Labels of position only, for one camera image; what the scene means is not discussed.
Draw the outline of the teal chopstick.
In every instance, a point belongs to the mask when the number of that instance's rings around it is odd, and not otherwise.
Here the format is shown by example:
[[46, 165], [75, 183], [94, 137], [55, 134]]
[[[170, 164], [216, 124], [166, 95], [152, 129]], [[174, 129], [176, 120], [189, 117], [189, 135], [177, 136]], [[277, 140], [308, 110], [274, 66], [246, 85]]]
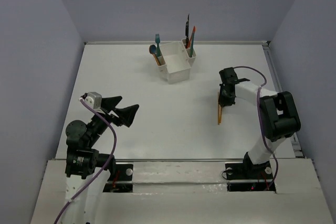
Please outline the teal chopstick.
[[189, 55], [190, 58], [193, 57], [193, 52], [194, 52], [193, 45], [194, 45], [195, 31], [196, 30], [193, 30], [191, 40], [190, 40], [190, 55]]

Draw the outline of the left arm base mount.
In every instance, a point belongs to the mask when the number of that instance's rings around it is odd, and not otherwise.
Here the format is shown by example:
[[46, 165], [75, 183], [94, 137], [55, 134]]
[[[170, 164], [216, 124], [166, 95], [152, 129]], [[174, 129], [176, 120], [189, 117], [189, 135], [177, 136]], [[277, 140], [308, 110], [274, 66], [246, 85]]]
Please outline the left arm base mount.
[[103, 189], [104, 193], [133, 192], [133, 163], [117, 163], [114, 175], [111, 175]]

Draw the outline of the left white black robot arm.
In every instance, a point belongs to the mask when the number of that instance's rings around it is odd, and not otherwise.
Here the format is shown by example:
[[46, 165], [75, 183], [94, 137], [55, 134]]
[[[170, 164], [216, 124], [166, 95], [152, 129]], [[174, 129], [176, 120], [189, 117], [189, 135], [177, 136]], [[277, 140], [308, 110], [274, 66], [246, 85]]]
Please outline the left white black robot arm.
[[[66, 127], [65, 205], [55, 223], [95, 222], [106, 182], [118, 177], [114, 127], [130, 127], [139, 109], [137, 104], [118, 109], [116, 106], [121, 100], [121, 96], [103, 98], [96, 92], [80, 97], [80, 103], [93, 113], [93, 117], [89, 123], [74, 120]], [[94, 148], [106, 129], [110, 129], [113, 135], [113, 147], [109, 154]]]

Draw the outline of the metal table knife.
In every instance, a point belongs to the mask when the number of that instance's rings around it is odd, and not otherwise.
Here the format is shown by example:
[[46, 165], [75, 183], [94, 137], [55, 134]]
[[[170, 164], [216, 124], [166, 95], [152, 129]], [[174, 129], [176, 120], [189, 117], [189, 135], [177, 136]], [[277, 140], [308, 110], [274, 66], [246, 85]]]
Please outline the metal table knife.
[[188, 48], [189, 43], [189, 23], [190, 23], [190, 14], [187, 15], [187, 21], [185, 24], [185, 48]]

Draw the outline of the teal plastic fork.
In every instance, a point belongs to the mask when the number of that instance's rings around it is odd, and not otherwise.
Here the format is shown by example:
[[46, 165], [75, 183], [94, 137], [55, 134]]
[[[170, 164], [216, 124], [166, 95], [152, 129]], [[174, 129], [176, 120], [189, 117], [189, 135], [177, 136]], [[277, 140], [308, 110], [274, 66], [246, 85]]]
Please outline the teal plastic fork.
[[160, 57], [161, 56], [161, 50], [160, 50], [160, 35], [155, 34], [155, 43], [156, 43], [156, 56]]

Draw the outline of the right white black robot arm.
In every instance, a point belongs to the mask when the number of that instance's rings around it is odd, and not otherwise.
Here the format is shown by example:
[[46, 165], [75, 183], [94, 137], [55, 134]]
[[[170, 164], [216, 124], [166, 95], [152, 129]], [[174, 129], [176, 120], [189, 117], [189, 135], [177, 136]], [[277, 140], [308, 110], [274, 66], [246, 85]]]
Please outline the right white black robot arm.
[[301, 129], [301, 122], [293, 96], [288, 91], [266, 89], [247, 78], [239, 78], [236, 67], [219, 72], [221, 84], [218, 93], [218, 116], [224, 107], [232, 106], [236, 99], [243, 99], [257, 109], [261, 137], [241, 163], [226, 165], [222, 175], [226, 180], [257, 179], [270, 168], [270, 159], [285, 139]]

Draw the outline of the orange plastic knife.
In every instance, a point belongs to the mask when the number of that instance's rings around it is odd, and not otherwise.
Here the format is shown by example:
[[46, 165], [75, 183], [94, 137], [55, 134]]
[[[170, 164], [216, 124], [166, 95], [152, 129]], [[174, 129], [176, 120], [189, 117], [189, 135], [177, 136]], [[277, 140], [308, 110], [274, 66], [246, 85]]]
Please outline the orange plastic knife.
[[194, 38], [194, 34], [195, 34], [195, 32], [196, 32], [196, 27], [194, 26], [194, 27], [193, 27], [193, 30], [192, 30], [191, 37], [190, 37], [190, 39], [188, 40], [188, 44], [187, 44], [187, 47], [186, 47], [186, 48], [190, 48], [190, 47], [191, 47], [191, 43], [192, 43], [192, 40], [193, 40], [193, 38]]

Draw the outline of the orange plastic spoon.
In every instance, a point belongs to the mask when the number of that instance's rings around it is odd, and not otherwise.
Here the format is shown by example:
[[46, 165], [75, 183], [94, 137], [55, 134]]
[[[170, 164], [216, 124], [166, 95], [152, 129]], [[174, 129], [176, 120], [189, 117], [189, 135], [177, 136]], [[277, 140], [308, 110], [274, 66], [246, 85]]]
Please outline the orange plastic spoon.
[[158, 56], [156, 54], [153, 54], [153, 55], [154, 55], [154, 58], [155, 58], [155, 61], [156, 61], [157, 65], [161, 66], [161, 62], [160, 62]]

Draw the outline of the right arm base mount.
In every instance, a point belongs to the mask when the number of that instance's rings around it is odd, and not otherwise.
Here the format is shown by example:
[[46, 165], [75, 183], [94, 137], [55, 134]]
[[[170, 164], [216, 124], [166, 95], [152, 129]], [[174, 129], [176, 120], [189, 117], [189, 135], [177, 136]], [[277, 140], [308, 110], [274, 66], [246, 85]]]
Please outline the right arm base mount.
[[271, 184], [274, 177], [269, 162], [251, 169], [243, 163], [226, 163], [221, 176], [229, 192], [276, 191]]

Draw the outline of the blue plastic spoon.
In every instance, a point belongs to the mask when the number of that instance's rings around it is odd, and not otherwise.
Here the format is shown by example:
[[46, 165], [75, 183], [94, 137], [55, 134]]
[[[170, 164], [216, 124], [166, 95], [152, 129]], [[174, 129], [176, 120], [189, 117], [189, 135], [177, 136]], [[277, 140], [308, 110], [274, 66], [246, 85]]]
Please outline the blue plastic spoon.
[[160, 63], [160, 61], [159, 61], [159, 59], [158, 59], [158, 57], [156, 55], [156, 45], [150, 45], [149, 46], [149, 53], [154, 57], [156, 64], [158, 66], [160, 66], [161, 63]]

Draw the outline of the orange chopstick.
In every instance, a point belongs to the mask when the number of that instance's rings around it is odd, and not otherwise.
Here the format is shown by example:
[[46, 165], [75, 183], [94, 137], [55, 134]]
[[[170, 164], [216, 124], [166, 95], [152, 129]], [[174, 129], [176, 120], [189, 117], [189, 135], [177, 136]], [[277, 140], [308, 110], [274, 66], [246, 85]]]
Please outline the orange chopstick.
[[217, 124], [220, 125], [222, 122], [222, 107], [219, 103], [220, 92], [217, 93]]
[[223, 115], [223, 107], [219, 107], [219, 124], [221, 124], [222, 122], [222, 115]]

